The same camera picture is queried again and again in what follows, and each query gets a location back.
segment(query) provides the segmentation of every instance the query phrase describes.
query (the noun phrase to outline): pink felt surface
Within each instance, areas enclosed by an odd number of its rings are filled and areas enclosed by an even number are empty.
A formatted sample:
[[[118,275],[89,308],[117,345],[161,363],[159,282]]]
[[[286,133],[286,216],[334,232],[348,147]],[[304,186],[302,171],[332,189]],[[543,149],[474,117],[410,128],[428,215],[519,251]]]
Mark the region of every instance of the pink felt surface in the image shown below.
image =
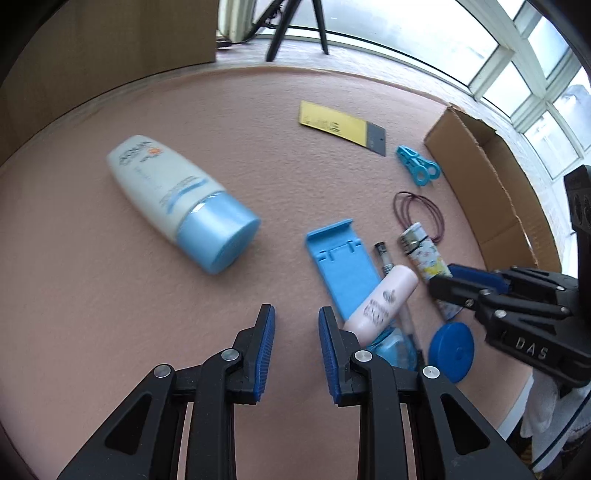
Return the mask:
[[[388,156],[302,127],[302,99],[384,127]],[[0,177],[0,419],[39,478],[54,479],[154,365],[203,362],[253,324],[261,303],[277,309],[277,333],[262,402],[236,408],[238,476],[355,478],[358,410],[337,408],[327,390],[317,313],[330,297],[304,236],[353,218],[367,249],[385,241],[410,265],[391,202],[419,188],[394,150],[427,155],[422,139],[443,110],[339,74],[229,71],[121,95],[18,152]],[[153,230],[114,182],[105,156],[134,134],[193,160],[262,218],[254,243],[220,275]],[[445,179],[421,193],[445,216],[444,259],[482,267]],[[427,349],[442,321],[422,284],[410,308]],[[486,346],[470,312],[460,319],[476,341],[460,388],[498,426],[529,369]]]

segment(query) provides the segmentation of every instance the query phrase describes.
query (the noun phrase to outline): cardboard flap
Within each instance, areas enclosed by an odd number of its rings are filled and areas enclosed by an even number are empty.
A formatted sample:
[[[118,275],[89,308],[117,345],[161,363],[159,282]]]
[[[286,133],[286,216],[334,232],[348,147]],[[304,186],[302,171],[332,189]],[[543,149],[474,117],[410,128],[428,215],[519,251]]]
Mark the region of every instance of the cardboard flap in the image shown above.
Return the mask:
[[[493,128],[449,107],[425,137],[425,145],[462,205],[487,269],[519,265],[560,271],[540,202]]]
[[[515,223],[509,195],[456,111],[445,111],[427,134],[425,145],[443,169],[479,244]]]
[[[496,135],[484,145],[484,151],[509,193],[517,216],[531,242],[542,270],[561,271],[560,258],[548,219],[540,200],[506,142]]]
[[[512,265],[538,268],[534,254],[523,234],[523,226],[519,219],[504,232],[499,233],[484,244],[480,251],[488,270],[499,268],[504,270]]]

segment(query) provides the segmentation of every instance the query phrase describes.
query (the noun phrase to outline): floor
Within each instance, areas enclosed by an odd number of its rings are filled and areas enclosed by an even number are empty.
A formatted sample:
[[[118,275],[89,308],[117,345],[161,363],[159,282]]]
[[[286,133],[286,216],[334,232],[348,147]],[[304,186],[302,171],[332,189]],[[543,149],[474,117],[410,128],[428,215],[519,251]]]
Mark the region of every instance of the floor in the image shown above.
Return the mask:
[[[284,47],[282,56],[292,47],[294,58],[316,59],[325,70],[349,55],[335,48],[326,57],[315,44]],[[264,401],[236,409],[239,476],[354,475],[358,414],[336,408],[327,392],[317,315],[331,301],[304,236],[353,217],[367,247],[389,242],[394,262],[409,264],[395,247],[391,201],[393,192],[418,187],[392,157],[401,143],[427,154],[423,138],[444,111],[443,92],[429,98],[391,87],[404,69],[390,80],[355,78],[363,59],[376,71],[382,64],[365,54],[347,57],[358,69],[350,74],[289,63],[228,70],[262,64],[264,50],[265,42],[254,42],[220,52],[216,64],[102,95],[44,129],[2,168],[0,362],[18,368],[0,372],[0,418],[42,480],[57,476],[154,365],[203,362],[252,324],[262,302],[278,315],[272,373]],[[375,119],[389,132],[387,157],[298,125],[302,98]],[[206,275],[167,242],[114,182],[105,156],[139,133],[193,159],[262,218],[253,244],[220,275]],[[482,268],[447,181],[425,188],[446,217],[442,256]],[[409,301],[423,348],[442,323],[427,298],[420,284]],[[530,369],[486,345],[471,312],[458,318],[476,344],[459,388],[498,427]],[[261,452],[268,460],[259,460]]]
[[[150,83],[159,82],[166,78],[182,76],[190,72],[207,72],[254,65],[268,66],[269,63],[264,61],[268,45],[268,39],[258,38],[247,44],[219,49],[215,63],[164,72],[131,83],[123,88],[115,89],[107,94],[101,95],[95,100],[87,102],[81,108],[71,111],[62,117],[62,119],[58,119],[37,134],[29,143],[45,136],[65,118],[85,115],[89,109],[97,108],[113,96],[124,95],[126,92],[143,88]],[[323,69],[371,77],[395,84],[398,87],[410,91],[427,93],[433,96],[434,99],[457,105],[475,118],[483,119],[490,126],[494,127],[498,134],[510,146],[515,158],[521,165],[540,199],[540,203],[554,234],[561,259],[565,251],[568,255],[570,251],[569,234],[571,228],[566,221],[566,217],[561,212],[561,209],[564,208],[564,202],[559,202],[557,199],[556,189],[552,188],[550,178],[530,143],[523,135],[513,129],[505,115],[497,113],[483,103],[475,101],[466,92],[428,73],[421,72],[391,59],[352,48],[331,45],[330,55],[327,56],[322,53],[320,45],[314,41],[289,40],[286,38],[281,45],[274,65]]]

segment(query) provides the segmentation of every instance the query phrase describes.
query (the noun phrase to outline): white bottle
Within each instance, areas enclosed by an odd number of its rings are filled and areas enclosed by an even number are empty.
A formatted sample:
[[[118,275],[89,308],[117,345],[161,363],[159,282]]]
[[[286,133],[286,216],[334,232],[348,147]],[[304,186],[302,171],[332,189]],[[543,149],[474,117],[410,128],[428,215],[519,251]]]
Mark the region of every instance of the white bottle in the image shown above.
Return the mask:
[[[418,277],[410,268],[396,265],[351,314],[343,329],[353,332],[361,347],[368,346],[390,325],[417,285]]]
[[[261,224],[203,170],[151,138],[128,138],[107,161],[149,222],[209,273],[231,264]]]

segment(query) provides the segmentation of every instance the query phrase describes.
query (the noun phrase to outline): printed label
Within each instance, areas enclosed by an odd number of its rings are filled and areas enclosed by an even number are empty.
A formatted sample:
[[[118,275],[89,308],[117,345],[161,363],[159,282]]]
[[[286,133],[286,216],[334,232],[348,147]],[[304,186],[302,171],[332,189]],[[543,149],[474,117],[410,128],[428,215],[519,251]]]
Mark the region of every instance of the printed label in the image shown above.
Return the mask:
[[[367,317],[375,326],[379,327],[389,320],[389,312],[377,301],[370,300],[363,310],[363,315]]]

